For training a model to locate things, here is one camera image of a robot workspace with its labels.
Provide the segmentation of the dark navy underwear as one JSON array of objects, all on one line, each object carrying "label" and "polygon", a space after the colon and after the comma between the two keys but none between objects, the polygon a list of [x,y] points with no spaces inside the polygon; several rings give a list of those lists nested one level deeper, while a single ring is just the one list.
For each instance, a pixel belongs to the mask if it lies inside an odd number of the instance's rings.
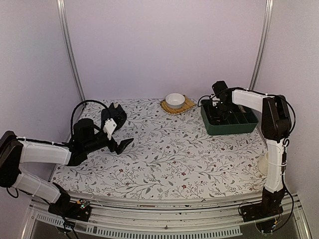
[{"label": "dark navy underwear", "polygon": [[109,107],[102,109],[101,111],[101,129],[104,133],[106,133],[106,131],[103,128],[108,119],[114,120],[116,123],[115,131],[117,131],[127,120],[127,114],[120,104],[111,103]]}]

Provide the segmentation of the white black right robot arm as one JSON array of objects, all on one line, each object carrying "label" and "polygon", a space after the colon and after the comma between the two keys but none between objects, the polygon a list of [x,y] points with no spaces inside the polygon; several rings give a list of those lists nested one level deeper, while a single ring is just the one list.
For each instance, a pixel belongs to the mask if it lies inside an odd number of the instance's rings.
[{"label": "white black right robot arm", "polygon": [[240,87],[229,88],[224,81],[212,85],[217,115],[214,121],[225,119],[234,106],[243,106],[261,113],[261,132],[268,149],[268,174],[262,191],[262,201],[245,204],[239,208],[245,222],[279,215],[283,212],[281,201],[288,191],[284,183],[287,165],[286,147],[296,120],[291,119],[292,106],[282,95],[268,95]]}]

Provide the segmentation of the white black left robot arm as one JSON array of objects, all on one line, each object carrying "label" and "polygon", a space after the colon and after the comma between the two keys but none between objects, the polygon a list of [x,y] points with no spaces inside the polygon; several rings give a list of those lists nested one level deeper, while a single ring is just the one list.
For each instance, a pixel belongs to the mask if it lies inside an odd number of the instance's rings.
[{"label": "white black left robot arm", "polygon": [[67,144],[19,138],[8,130],[0,139],[0,186],[40,197],[63,216],[70,216],[74,205],[61,186],[44,181],[19,166],[30,162],[78,166],[89,153],[105,147],[121,154],[133,139],[117,143],[112,136],[117,129],[118,124],[113,119],[106,120],[102,127],[95,125],[92,119],[81,119],[74,124],[73,135]]}]

